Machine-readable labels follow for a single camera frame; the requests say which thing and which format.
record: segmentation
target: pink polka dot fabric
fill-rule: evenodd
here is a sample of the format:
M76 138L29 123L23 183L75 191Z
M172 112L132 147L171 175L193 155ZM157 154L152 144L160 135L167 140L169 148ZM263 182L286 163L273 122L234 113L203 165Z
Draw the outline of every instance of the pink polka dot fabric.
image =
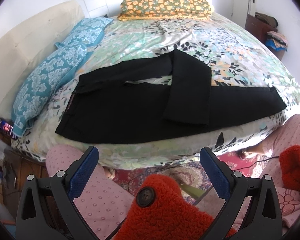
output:
M296 114L287 122L262 141L263 151L271 157L279 156L285 149L300 145L300 114ZM300 215L300 192L284 188L279 159L269 160L260 175L269 174L276 187L282 212L283 233L292 226ZM233 227L239 229L248 209L250 198L246 198Z
M66 170L83 152L70 145L57 145L46 156L49 176ZM78 211L101 239L106 239L125 219L133 201L133 195L105 176L104 169L97 165L81 196L74 199Z

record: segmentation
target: blue damask pillow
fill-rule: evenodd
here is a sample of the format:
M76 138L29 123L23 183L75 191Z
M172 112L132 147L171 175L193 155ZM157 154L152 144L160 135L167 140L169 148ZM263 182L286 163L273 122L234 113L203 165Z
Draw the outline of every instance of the blue damask pillow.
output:
M48 56L24 81L12 107L13 133L21 137L33 127L34 118L67 75L74 75L85 61L87 47L84 43L62 47Z
M61 48L83 42L87 47L96 46L103 39L104 28L112 21L113 19L104 17L85 18L74 26L63 42L57 42L55 45L57 48Z
M63 42L56 42L55 45L57 48L62 48L82 42L87 47L93 47L101 42L103 36L104 32L102 28L80 26L72 30Z
M113 22L113 19L111 18L105 18L105 17L96 17L96 18L85 18L77 23L76 26L74 26L73 30L75 30L78 27L90 27L90 28L106 28L110 23Z

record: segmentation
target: black cord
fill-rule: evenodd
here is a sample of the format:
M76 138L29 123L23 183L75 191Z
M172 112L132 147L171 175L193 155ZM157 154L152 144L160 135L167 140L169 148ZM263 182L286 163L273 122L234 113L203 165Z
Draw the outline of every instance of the black cord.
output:
M266 161L269 161L269 160L272 160L272 159L278 159L278 158L279 158L279 156L274 156L274 157L271 157L271 158L269 158L269 159L265 159L265 160L261 160L261 161L256 161L256 162L254 162L253 164L251 164L251 165L248 166L248 167L244 167L244 168L240 168L240 169L232 170L232 171L239 171L239 170L242 170L242 169L247 169L247 168L252 167L252 166L255 165L256 163L262 163L262 162L266 162Z
M28 160L25 159L25 158L22 158L22 159L23 159L23 160L26 160L26 164L28 164L28 166L31 168L32 172L34 173L34 170L33 170L32 166L30 165L30 163L28 162Z
M242 170L242 169L247 169L247 168L250 168L252 167L253 165L255 165L256 163L260 163L260 162L266 162L266 161L269 161L269 160L272 160L272 159L277 159L279 158L279 156L274 156L274 157L271 157L271 158L268 158L268 159L265 159L265 160L261 160L261 161L256 161L254 162L253 164L251 164L250 166L248 167L243 167L243 168L240 168L240 169L237 169L237 170L232 170L232 171L239 171L239 170ZM182 165L182 166L176 166L176 167L169 167L169 168L165 168L161 171L157 171L157 172L152 172L150 173L149 175L152 175L152 174L155 174L155 173L159 173L159 172L162 172L162 171L165 171L165 170L168 170L168 169L174 169L174 168L180 168L180 167L192 167L192 168L196 168L196 169L199 169L199 170L203 170L203 168L199 168L199 167L196 167L196 166L190 166L190 165ZM145 173L142 173L142 174L139 174L138 176L134 177L133 179L129 180L128 183L127 183L127 189L128 189L128 192L130 193L130 189L129 189L129 184L130 182L132 182L133 180L135 180L136 178L140 177L140 176L143 176L143 175L146 175Z
M10 192L9 194L2 194L2 193L0 192L0 195L2 195L2 196L9 196L9 195L11 195L11 194L18 193L18 192L21 192L21 191L22 191L22 190L16 190L16 191Z

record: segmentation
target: pillowcase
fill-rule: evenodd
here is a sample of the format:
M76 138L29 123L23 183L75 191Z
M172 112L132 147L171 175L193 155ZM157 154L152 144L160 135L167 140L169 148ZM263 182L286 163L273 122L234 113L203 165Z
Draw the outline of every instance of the pillowcase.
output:
M84 43L65 46L48 56L24 81L12 107L13 133L21 137L32 128L51 95L63 85L60 81L74 75L87 54Z
M83 42L87 47L98 45L104 36L104 29L113 21L105 17L85 18L77 23L63 42L55 43L57 48Z
M73 30L75 30L79 26L105 29L112 22L113 22L113 19L105 18L105 17L85 18L85 19L82 19L80 22L78 22L77 25L74 26Z
M55 46L59 49L83 42L87 47L93 47L101 42L103 36L104 31L102 28L79 26L72 30L63 42L56 42Z
M209 20L211 6L206 0L124 0L121 21L137 19L192 18Z

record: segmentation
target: orange floral pillow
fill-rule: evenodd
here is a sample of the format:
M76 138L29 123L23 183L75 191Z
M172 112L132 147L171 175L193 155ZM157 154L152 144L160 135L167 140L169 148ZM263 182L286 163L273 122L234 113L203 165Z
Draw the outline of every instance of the orange floral pillow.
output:
M121 21L138 19L192 18L209 20L211 6L206 0L124 0Z

